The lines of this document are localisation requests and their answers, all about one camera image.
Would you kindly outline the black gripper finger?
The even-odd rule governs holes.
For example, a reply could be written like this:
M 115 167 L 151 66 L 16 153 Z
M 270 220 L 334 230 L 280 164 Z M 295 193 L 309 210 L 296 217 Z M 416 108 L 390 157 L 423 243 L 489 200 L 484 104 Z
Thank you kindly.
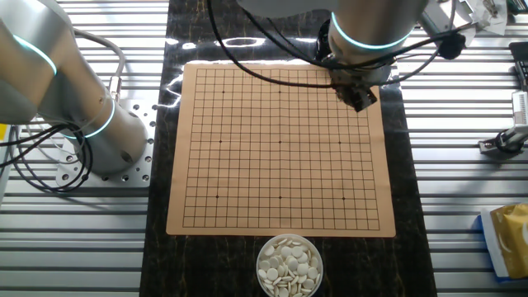
M 355 106 L 358 102 L 358 95 L 354 88 L 338 87 L 336 89 L 336 94 L 338 99 L 346 103 L 348 106 Z
M 363 111 L 364 109 L 368 108 L 369 106 L 373 105 L 377 102 L 376 95 L 372 92 L 371 89 L 356 89 L 354 100 L 353 100 L 353 107 L 356 112 Z

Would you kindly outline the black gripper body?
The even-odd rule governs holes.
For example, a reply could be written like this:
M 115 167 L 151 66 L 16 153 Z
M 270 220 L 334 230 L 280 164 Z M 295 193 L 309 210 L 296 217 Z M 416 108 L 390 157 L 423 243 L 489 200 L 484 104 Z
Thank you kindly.
M 388 65 L 379 68 L 329 71 L 332 84 L 338 87 L 378 87 L 387 82 L 390 73 L 391 67 Z

